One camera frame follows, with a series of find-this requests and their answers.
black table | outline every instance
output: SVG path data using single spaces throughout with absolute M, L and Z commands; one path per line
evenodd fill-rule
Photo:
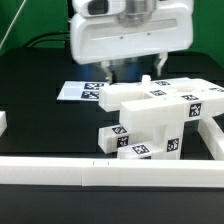
M 116 82 L 157 79 L 154 57 L 111 66 Z M 170 54 L 161 79 L 203 78 L 224 86 L 224 70 L 200 53 Z M 0 110 L 8 128 L 0 155 L 95 157 L 98 129 L 118 124 L 118 112 L 96 102 L 58 102 L 65 81 L 105 81 L 96 65 L 77 65 L 63 49 L 11 50 L 0 58 Z M 221 128 L 223 116 L 216 118 Z M 212 159 L 196 131 L 185 124 L 182 159 Z M 0 223 L 223 223 L 223 189 L 0 186 Z

white block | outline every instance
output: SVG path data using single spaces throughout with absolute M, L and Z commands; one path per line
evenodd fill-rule
M 183 136 L 184 123 L 173 123 L 167 126 L 159 126 L 153 129 L 153 141 L 161 144 L 165 140 L 179 138 Z
M 224 160 L 224 134 L 213 118 L 199 121 L 198 131 L 215 160 Z
M 85 159 L 0 157 L 1 184 L 81 185 Z
M 7 128 L 7 122 L 6 122 L 6 114 L 3 111 L 0 111 L 0 136 Z
M 119 186 L 120 168 L 111 160 L 96 159 L 82 169 L 82 186 Z
M 192 79 L 188 77 L 184 78 L 177 78 L 177 79 L 163 79 L 163 80 L 156 80 L 151 82 L 155 86 L 160 86 L 162 88 L 166 87 L 179 87 L 179 86 L 189 86 L 189 83 L 192 84 Z
M 129 145 L 118 149 L 118 159 L 162 159 L 164 150 L 152 141 Z
M 57 100 L 98 101 L 99 88 L 107 86 L 105 82 L 65 82 Z
M 98 144 L 105 154 L 117 152 L 117 148 L 152 139 L 152 130 L 127 132 L 121 125 L 99 129 Z
M 224 92 L 205 91 L 199 97 L 203 100 L 201 118 L 215 117 L 224 113 Z
M 141 83 L 102 87 L 99 90 L 99 106 L 107 112 L 116 111 L 120 110 L 121 102 L 141 100 L 143 97 Z
M 127 131 L 139 131 L 186 119 L 187 103 L 181 98 L 162 100 L 158 98 L 121 103 L 120 124 Z
M 224 186 L 220 161 L 122 160 L 120 166 L 120 186 Z
M 163 159 L 180 159 L 183 140 L 184 123 L 173 124 L 166 127 L 164 135 L 164 156 Z

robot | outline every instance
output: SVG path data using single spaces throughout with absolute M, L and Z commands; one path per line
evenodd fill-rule
M 158 76 L 168 52 L 193 42 L 193 0 L 73 0 L 71 49 L 79 64 L 158 54 Z

black surface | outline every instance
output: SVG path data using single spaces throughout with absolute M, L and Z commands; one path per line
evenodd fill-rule
M 152 62 L 146 57 L 111 70 L 117 82 L 140 81 L 145 73 L 156 79 Z M 178 53 L 161 78 L 178 77 L 223 86 L 224 71 L 207 55 Z M 103 81 L 104 75 L 97 66 L 72 64 L 58 49 L 16 49 L 0 58 L 0 108 L 8 120 L 1 155 L 106 157 L 97 147 L 98 128 L 117 124 L 118 113 L 92 102 L 57 103 L 65 80 Z M 216 120 L 223 127 L 223 116 Z M 197 122 L 185 123 L 182 159 L 212 159 L 196 129 Z M 0 185 L 2 224 L 218 224 L 223 207 L 224 189 Z

black cable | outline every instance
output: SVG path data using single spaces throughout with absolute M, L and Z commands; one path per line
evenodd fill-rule
M 36 40 L 39 40 L 41 38 L 44 37 L 50 37 L 50 36 L 57 36 L 57 35 L 69 35 L 70 32 L 69 31 L 58 31 L 58 32 L 51 32 L 51 33 L 45 33 L 45 34 L 41 34 L 39 36 L 36 36 L 34 38 L 32 38 L 31 40 L 29 40 L 28 42 L 26 42 L 23 47 L 28 47 L 30 44 L 32 44 L 33 42 L 35 42 Z
M 42 43 L 42 42 L 65 42 L 66 40 L 69 40 L 69 39 L 44 39 L 44 40 L 38 40 L 38 41 L 34 42 L 32 45 L 30 45 L 30 47 L 34 47 L 37 44 Z

